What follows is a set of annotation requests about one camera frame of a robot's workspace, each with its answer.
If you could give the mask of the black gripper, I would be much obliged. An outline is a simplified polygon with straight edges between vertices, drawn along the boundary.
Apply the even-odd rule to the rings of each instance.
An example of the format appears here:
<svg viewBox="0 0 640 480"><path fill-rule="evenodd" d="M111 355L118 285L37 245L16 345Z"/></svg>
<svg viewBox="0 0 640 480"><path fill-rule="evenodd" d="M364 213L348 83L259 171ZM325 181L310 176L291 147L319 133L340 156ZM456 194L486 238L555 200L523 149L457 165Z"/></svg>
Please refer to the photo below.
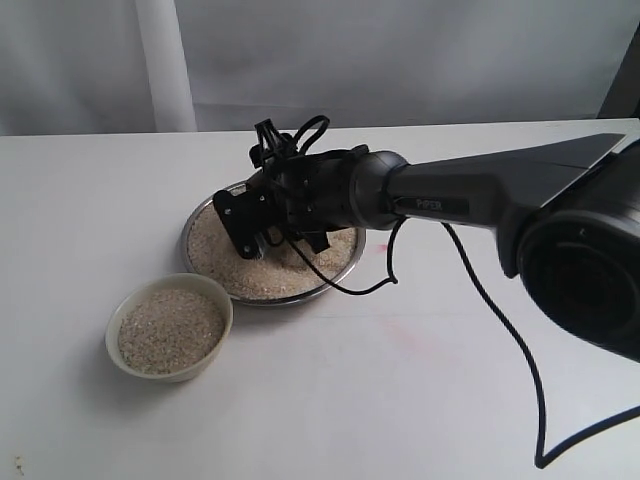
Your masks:
<svg viewBox="0 0 640 480"><path fill-rule="evenodd" d="M238 255L260 259L271 227L304 234L314 254L329 248L326 231L366 228L356 205L356 177L369 153L353 147L300 155L257 169L242 193L217 191L213 205Z"/></svg>

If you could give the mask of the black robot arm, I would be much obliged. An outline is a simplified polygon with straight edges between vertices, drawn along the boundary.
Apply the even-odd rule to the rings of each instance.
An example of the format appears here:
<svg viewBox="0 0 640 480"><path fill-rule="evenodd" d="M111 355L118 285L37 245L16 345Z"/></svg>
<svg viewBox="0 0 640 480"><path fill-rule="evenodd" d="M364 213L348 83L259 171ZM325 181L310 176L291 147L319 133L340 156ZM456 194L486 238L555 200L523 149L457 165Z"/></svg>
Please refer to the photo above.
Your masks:
<svg viewBox="0 0 640 480"><path fill-rule="evenodd" d="M270 229L314 252L345 228L413 217L494 233L504 274L556 325L639 357L639 146L601 133L524 149L412 164L365 145L311 153L301 135L257 128L255 172L215 210L237 253L260 256Z"/></svg>

